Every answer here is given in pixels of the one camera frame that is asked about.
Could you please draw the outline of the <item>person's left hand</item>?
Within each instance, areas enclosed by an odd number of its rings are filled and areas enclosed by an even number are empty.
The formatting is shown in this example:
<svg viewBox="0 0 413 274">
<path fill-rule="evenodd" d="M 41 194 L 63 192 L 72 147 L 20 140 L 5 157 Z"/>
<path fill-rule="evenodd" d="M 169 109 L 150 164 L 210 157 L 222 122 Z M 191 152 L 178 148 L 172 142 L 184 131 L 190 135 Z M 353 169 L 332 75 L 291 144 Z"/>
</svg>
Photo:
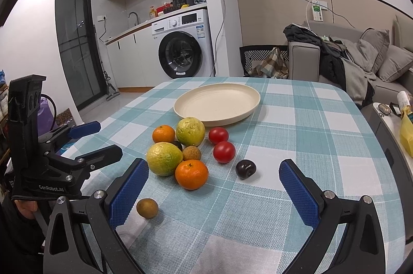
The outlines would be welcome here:
<svg viewBox="0 0 413 274">
<path fill-rule="evenodd" d="M 23 201 L 15 200 L 14 201 L 18 211 L 27 219 L 34 220 L 35 213 L 38 210 L 38 203 L 36 201 Z"/>
</svg>

